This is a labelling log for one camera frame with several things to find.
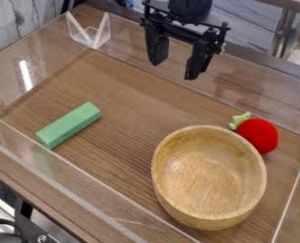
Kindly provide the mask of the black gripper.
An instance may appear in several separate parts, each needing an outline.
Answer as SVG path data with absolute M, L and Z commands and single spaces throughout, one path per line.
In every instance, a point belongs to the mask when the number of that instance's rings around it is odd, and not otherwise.
M 194 44 L 185 79 L 196 80 L 208 70 L 215 53 L 223 51 L 232 29 L 227 21 L 212 15 L 213 0 L 142 0 L 142 5 L 150 63 L 160 65 L 166 60 L 168 37 Z

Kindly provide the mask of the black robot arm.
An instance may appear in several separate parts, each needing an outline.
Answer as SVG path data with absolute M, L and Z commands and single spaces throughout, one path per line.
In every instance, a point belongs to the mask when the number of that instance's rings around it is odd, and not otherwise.
M 165 62 L 169 55 L 169 38 L 193 46 L 186 65 L 186 80 L 196 80 L 208 70 L 213 55 L 225 46 L 229 23 L 213 20 L 213 0 L 144 0 L 141 25 L 145 30 L 148 58 L 152 65 Z

